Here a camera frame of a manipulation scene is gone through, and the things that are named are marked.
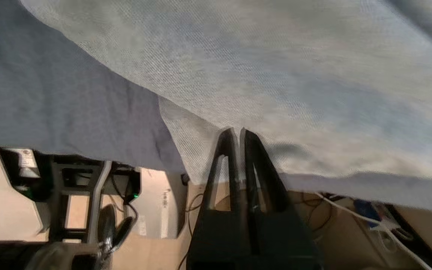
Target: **light blue fabric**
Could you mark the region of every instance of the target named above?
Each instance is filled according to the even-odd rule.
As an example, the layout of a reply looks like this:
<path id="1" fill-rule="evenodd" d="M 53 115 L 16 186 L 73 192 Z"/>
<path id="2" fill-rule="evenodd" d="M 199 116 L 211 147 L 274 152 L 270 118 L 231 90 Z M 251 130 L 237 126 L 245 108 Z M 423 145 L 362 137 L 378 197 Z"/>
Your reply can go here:
<path id="1" fill-rule="evenodd" d="M 226 126 L 258 133 L 282 173 L 432 181 L 432 1 L 22 3 L 160 96 L 196 183 L 206 179 L 213 140 Z M 305 187 L 324 190 L 315 183 Z M 421 205 L 385 190 L 384 200 Z"/>

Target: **gray cloth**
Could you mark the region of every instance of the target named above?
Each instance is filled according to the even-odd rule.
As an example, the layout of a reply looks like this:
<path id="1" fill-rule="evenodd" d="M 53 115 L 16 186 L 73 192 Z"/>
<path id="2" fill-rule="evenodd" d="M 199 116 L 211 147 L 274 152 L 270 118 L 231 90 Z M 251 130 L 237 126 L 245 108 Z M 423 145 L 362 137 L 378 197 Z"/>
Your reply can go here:
<path id="1" fill-rule="evenodd" d="M 158 96 L 0 0 L 0 146 L 181 173 Z"/>
<path id="2" fill-rule="evenodd" d="M 22 3 L 161 96 L 193 181 L 206 179 L 214 133 L 246 127 L 280 172 L 320 176 L 300 187 L 432 209 L 386 181 L 432 185 L 432 1 Z M 356 173 L 381 184 L 353 189 Z"/>

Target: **dark gray fabric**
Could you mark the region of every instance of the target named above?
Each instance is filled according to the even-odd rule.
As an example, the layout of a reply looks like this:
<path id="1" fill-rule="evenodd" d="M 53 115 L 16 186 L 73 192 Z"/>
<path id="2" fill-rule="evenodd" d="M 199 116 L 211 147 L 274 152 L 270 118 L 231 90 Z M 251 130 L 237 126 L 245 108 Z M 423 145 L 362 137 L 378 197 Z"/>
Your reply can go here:
<path id="1" fill-rule="evenodd" d="M 183 172 L 158 96 L 0 0 L 0 146 Z"/>

